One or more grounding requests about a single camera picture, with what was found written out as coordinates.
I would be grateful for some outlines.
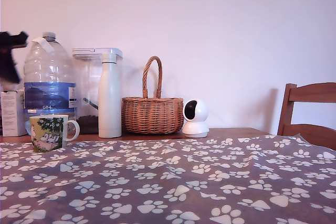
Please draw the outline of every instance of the paw print tablecloth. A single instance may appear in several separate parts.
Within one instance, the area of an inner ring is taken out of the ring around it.
[[[336,223],[336,152],[300,137],[0,145],[0,222]]]

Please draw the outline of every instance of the dark contents in container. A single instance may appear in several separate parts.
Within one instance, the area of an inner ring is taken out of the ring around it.
[[[80,134],[98,134],[98,117],[95,115],[80,116],[76,120],[80,127]]]

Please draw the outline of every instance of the white security camera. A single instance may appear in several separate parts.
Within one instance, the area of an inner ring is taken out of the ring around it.
[[[186,137],[206,137],[209,132],[204,122],[208,117],[208,108],[203,101],[194,99],[188,101],[183,107],[183,116],[186,119],[182,132]]]

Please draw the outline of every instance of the white box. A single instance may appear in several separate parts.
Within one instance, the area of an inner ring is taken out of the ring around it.
[[[3,136],[26,135],[23,90],[1,92]]]

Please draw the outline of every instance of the wooden chair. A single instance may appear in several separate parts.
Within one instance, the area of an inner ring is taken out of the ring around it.
[[[336,103],[336,82],[316,83],[302,87],[286,84],[278,135],[301,136],[311,144],[336,150],[336,131],[312,124],[291,124],[294,102]]]

